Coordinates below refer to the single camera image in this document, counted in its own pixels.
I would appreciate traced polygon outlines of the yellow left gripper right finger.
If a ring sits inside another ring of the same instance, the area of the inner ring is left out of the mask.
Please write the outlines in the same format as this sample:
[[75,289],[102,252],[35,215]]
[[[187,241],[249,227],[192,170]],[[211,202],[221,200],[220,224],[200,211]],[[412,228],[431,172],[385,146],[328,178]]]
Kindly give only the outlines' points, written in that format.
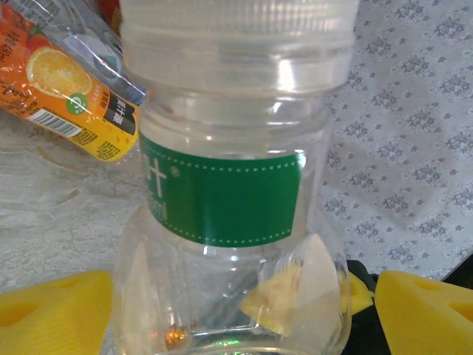
[[473,355],[473,290],[384,271],[375,307],[392,355]]

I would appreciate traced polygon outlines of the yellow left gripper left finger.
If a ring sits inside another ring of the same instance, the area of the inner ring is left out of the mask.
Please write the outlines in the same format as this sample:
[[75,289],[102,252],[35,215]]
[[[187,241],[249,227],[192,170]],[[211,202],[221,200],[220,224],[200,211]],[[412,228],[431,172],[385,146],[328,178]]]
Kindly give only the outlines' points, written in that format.
[[99,355],[111,308],[108,271],[0,294],[0,355]]

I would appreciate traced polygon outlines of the orange juice bottle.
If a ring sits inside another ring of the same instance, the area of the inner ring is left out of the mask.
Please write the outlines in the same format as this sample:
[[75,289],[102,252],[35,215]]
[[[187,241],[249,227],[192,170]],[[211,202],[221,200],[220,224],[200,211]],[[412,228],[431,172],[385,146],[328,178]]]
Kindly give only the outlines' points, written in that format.
[[48,129],[101,161],[127,159],[137,108],[0,0],[0,108]]

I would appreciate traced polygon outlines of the wide clear bottle green label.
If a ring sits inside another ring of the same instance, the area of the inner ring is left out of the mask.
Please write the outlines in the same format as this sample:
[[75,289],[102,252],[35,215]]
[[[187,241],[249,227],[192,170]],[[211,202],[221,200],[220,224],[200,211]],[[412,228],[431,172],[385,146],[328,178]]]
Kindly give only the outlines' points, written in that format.
[[118,355],[341,355],[350,282],[318,208],[359,0],[120,0],[147,88]]

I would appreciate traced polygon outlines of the clear bottle with blue cap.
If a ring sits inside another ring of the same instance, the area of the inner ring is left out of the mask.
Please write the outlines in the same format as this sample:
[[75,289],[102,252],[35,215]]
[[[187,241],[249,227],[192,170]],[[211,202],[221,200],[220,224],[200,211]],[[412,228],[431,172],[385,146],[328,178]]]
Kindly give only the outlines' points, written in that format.
[[111,91],[141,104],[146,90],[128,78],[118,36],[87,1],[9,0],[9,4]]

